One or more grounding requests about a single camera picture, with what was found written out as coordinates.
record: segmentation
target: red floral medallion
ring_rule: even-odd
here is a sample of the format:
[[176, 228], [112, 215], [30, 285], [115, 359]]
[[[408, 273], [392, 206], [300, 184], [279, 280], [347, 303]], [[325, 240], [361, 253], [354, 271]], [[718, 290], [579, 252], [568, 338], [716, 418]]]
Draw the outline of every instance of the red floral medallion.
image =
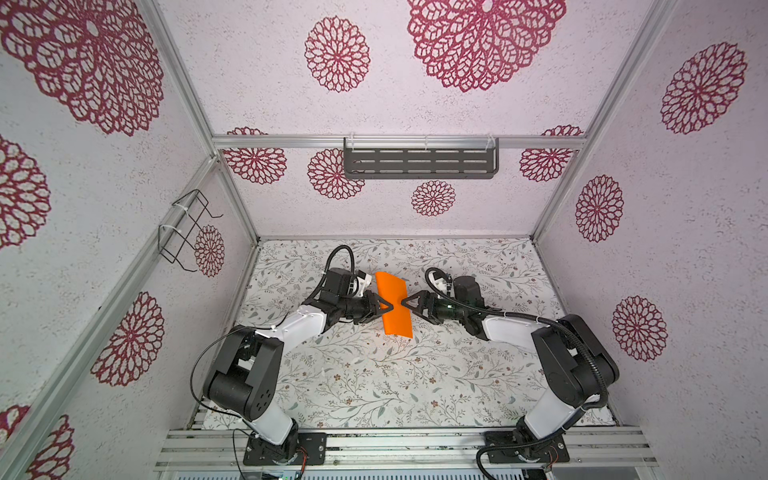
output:
[[408, 0], [414, 55], [444, 87], [488, 90], [528, 67], [565, 0]]
[[216, 276], [224, 265], [224, 240], [213, 225], [206, 225], [194, 242], [194, 259], [205, 276]]
[[35, 236], [51, 211], [50, 196], [35, 159], [0, 136], [0, 249]]
[[56, 429], [46, 438], [43, 449], [27, 468], [27, 480], [61, 480], [69, 472], [74, 453], [73, 435], [69, 415], [62, 415]]
[[689, 134], [712, 124], [739, 96], [744, 52], [723, 42], [689, 58], [675, 72], [661, 100], [661, 120], [674, 133]]
[[619, 184], [606, 175], [595, 177], [581, 189], [576, 202], [576, 226], [591, 242], [613, 235], [624, 213]]
[[[256, 128], [235, 128], [228, 135], [266, 135]], [[286, 171], [282, 148], [234, 148], [222, 151], [232, 171], [255, 184], [277, 182]]]
[[647, 362], [667, 346], [667, 323], [647, 298], [629, 296], [616, 305], [614, 335], [629, 356]]
[[[584, 132], [573, 125], [558, 125], [546, 130], [543, 135], [581, 135]], [[560, 177], [574, 151], [567, 148], [529, 148], [520, 158], [523, 176], [537, 182]]]
[[131, 136], [159, 115], [163, 70], [131, 0], [0, 0], [0, 33], [75, 119]]
[[91, 367], [99, 383], [126, 386], [135, 382], [157, 358], [163, 346], [165, 319], [157, 300], [139, 293], [134, 305]]
[[350, 180], [346, 177], [344, 153], [338, 148], [317, 152], [310, 160], [306, 174], [315, 190], [337, 200], [354, 197], [366, 184], [365, 180]]
[[425, 217], [444, 214], [453, 206], [456, 192], [451, 185], [439, 180], [430, 180], [419, 185], [411, 196], [411, 205]]
[[371, 58], [366, 38], [344, 18], [325, 17], [304, 42], [306, 66], [331, 91], [349, 91], [366, 77]]
[[28, 406], [14, 405], [10, 409], [0, 412], [0, 449], [11, 438], [16, 426], [27, 415]]

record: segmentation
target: floral tablecloth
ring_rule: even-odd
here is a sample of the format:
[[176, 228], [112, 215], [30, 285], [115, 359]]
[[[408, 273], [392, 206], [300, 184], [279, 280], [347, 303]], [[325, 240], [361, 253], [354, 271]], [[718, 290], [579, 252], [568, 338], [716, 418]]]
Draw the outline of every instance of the floral tablecloth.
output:
[[[355, 252], [356, 268], [426, 288], [424, 270], [474, 275], [486, 304], [559, 318], [563, 312], [529, 240], [274, 240], [263, 243], [238, 323], [264, 326], [292, 312], [317, 284], [330, 251]], [[349, 266], [339, 252], [333, 265]], [[456, 322], [413, 317], [413, 339], [384, 334], [382, 321], [337, 324], [288, 352], [275, 401], [304, 428], [514, 425], [545, 388], [535, 353], [483, 342]], [[613, 425], [607, 409], [582, 425]], [[209, 412], [205, 429], [242, 426]]]

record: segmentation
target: large red flower pattern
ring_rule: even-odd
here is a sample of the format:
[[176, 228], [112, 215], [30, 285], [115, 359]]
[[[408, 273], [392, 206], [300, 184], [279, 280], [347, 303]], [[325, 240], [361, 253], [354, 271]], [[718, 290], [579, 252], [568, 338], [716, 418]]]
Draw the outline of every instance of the large red flower pattern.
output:
[[224, 240], [213, 225], [200, 229], [194, 242], [194, 259], [205, 276], [216, 276], [224, 265]]
[[75, 119], [131, 136], [159, 115], [163, 70], [131, 0], [0, 0], [0, 31]]
[[306, 174], [315, 190], [337, 200], [354, 197], [366, 184], [365, 180], [350, 180], [346, 177], [344, 153], [338, 148], [317, 152], [310, 160]]
[[667, 346], [667, 323], [647, 298], [629, 296], [614, 311], [614, 335], [619, 346], [635, 359], [653, 360]]
[[[543, 135], [581, 135], [584, 132], [573, 125], [558, 125], [546, 130]], [[523, 176], [537, 182], [560, 177], [574, 151], [567, 148], [529, 148], [520, 158]]]
[[[228, 135], [266, 135], [256, 128], [235, 128]], [[222, 151], [232, 171], [255, 184], [277, 182], [286, 171], [282, 148], [235, 148]]]
[[576, 202], [576, 226], [591, 242], [613, 235], [624, 213], [624, 200], [619, 184], [613, 178], [600, 175], [588, 181]]
[[453, 206], [456, 192], [446, 182], [430, 180], [419, 185], [411, 196], [411, 205], [425, 217], [444, 214]]
[[135, 382], [157, 358], [163, 346], [165, 319], [157, 300], [139, 293], [134, 305], [91, 367], [99, 383], [126, 386]]
[[712, 124], [736, 100], [745, 70], [744, 52], [725, 41], [686, 60], [661, 100], [667, 129], [689, 134]]
[[69, 462], [74, 453], [73, 435], [69, 415], [62, 415], [56, 430], [46, 438], [45, 446], [27, 468], [27, 480], [61, 480], [69, 472]]
[[304, 42], [306, 66], [331, 91], [349, 91], [366, 77], [371, 58], [366, 37], [357, 25], [339, 17], [315, 24]]
[[565, 0], [408, 0], [414, 55], [444, 87], [488, 90], [528, 67]]
[[35, 159], [0, 136], [0, 249], [35, 236], [51, 211], [50, 196]]
[[27, 415], [28, 406], [14, 405], [10, 409], [0, 412], [0, 449], [11, 438], [16, 426]]

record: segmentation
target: printed red flower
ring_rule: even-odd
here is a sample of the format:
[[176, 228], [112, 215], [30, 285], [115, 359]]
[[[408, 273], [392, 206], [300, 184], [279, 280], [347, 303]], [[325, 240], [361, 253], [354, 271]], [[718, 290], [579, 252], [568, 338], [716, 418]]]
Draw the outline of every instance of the printed red flower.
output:
[[306, 66], [331, 91], [349, 91], [368, 73], [371, 59], [366, 38], [357, 25], [344, 18], [325, 17], [304, 42]]
[[647, 298], [623, 299], [616, 305], [613, 325], [619, 346], [635, 359], [653, 360], [667, 346], [667, 323]]
[[689, 134], [712, 124], [739, 96], [745, 70], [744, 52], [725, 41], [686, 60], [661, 99], [667, 129]]
[[14, 405], [10, 409], [0, 412], [0, 449], [11, 438], [16, 426], [27, 415], [28, 406]]
[[338, 148], [317, 152], [310, 159], [306, 174], [315, 190], [328, 198], [341, 200], [357, 195], [365, 180], [350, 180], [344, 174], [344, 153]]
[[408, 0], [414, 55], [444, 87], [488, 90], [528, 67], [565, 0]]
[[[266, 135], [256, 128], [239, 127], [228, 135]], [[277, 182], [286, 171], [282, 148], [233, 148], [221, 152], [232, 171], [255, 184]]]
[[27, 480], [61, 480], [69, 472], [69, 462], [74, 453], [73, 435], [69, 415], [62, 415], [56, 430], [46, 438], [45, 446], [27, 468]]
[[126, 386], [135, 382], [157, 358], [163, 346], [165, 319], [157, 300], [139, 293], [134, 305], [91, 367], [99, 383]]
[[624, 200], [618, 182], [606, 175], [588, 181], [576, 202], [576, 226], [591, 242], [607, 239], [619, 226]]
[[216, 276], [224, 265], [224, 240], [213, 225], [206, 225], [194, 242], [194, 259], [205, 276]]
[[0, 0], [0, 31], [3, 48], [76, 120], [131, 136], [159, 115], [163, 70], [131, 0]]
[[0, 249], [35, 236], [51, 211], [50, 196], [35, 159], [0, 135]]
[[453, 206], [456, 192], [446, 182], [430, 180], [419, 185], [411, 195], [411, 205], [425, 217], [444, 214]]
[[[558, 125], [546, 130], [543, 135], [581, 135], [584, 132], [573, 125]], [[529, 148], [520, 158], [523, 177], [545, 182], [560, 177], [574, 151], [567, 148]]]

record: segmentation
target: black mounting plate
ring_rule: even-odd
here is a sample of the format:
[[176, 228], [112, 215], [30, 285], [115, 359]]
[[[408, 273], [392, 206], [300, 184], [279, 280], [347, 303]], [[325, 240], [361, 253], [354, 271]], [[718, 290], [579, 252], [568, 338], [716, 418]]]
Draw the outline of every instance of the black mounting plate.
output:
[[[326, 433], [299, 433], [299, 446], [304, 447], [306, 450], [307, 465], [322, 465], [326, 461], [326, 440], [328, 435]], [[289, 462], [288, 465], [301, 465], [304, 462], [304, 455], [298, 452], [298, 455]], [[243, 465], [248, 466], [275, 466], [275, 461], [271, 457], [264, 454], [263, 440], [254, 439], [253, 437], [248, 439], [248, 446], [245, 449], [245, 457], [243, 457]]]
[[[512, 430], [509, 432], [486, 432], [486, 445], [504, 445], [515, 443], [512, 437]], [[568, 449], [563, 442], [563, 435], [559, 435], [543, 445], [536, 446], [531, 451], [532, 458], [539, 458], [544, 463], [566, 463], [571, 460]], [[527, 463], [515, 454], [515, 449], [496, 450], [488, 453], [488, 459], [491, 463]]]

